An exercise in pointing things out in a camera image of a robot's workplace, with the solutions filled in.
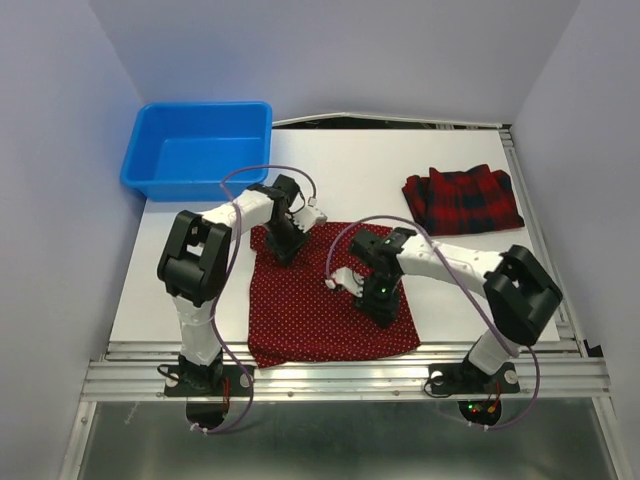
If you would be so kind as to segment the red navy plaid skirt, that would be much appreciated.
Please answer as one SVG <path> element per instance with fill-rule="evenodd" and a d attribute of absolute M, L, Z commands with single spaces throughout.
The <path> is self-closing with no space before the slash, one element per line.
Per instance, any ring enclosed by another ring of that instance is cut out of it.
<path fill-rule="evenodd" d="M 462 236 L 520 229 L 511 182 L 503 170 L 481 164 L 467 171 L 406 178 L 402 193 L 416 223 L 432 236 Z"/>

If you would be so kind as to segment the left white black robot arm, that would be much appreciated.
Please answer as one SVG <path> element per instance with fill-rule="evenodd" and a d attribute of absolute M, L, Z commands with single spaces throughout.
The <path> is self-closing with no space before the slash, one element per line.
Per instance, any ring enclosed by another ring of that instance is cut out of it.
<path fill-rule="evenodd" d="M 326 217 L 313 204 L 293 212 L 301 196 L 297 182 L 280 174 L 271 185 L 255 183 L 235 199 L 204 213 L 179 212 L 157 267 L 157 276 L 177 311 L 181 349 L 174 369 L 161 367 L 172 395 L 207 395 L 223 381 L 223 348 L 212 326 L 237 258 L 239 241 L 255 227 L 266 229 L 266 245 L 277 263 L 289 265 Z"/>

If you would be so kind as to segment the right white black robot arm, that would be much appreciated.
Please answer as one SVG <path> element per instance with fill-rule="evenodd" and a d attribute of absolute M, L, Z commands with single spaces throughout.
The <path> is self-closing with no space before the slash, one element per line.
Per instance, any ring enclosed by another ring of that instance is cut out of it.
<path fill-rule="evenodd" d="M 537 343 L 563 300 L 555 281 L 521 245 L 505 252 L 479 251 L 427 240 L 406 228 L 385 237 L 362 229 L 349 252 L 369 268 L 369 275 L 343 268 L 334 278 L 353 295 L 355 307 L 382 328 L 396 320 L 405 276 L 450 283 L 470 300 L 487 301 L 486 332 L 461 362 L 441 366 L 434 386 L 438 395 L 479 393 L 504 384 L 503 368 L 520 348 Z"/>

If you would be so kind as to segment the red white-dotted skirt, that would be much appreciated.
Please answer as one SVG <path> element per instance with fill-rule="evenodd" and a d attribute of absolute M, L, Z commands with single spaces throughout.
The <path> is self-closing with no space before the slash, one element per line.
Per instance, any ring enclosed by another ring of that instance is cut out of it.
<path fill-rule="evenodd" d="M 420 338 L 403 289 L 398 316 L 381 328 L 356 309 L 353 296 L 329 289 L 325 264 L 346 222 L 313 228 L 310 240 L 288 266 L 266 243 L 263 227 L 251 230 L 256 254 L 250 284 L 249 351 L 261 369 L 287 362 L 368 361 L 416 349 Z"/>

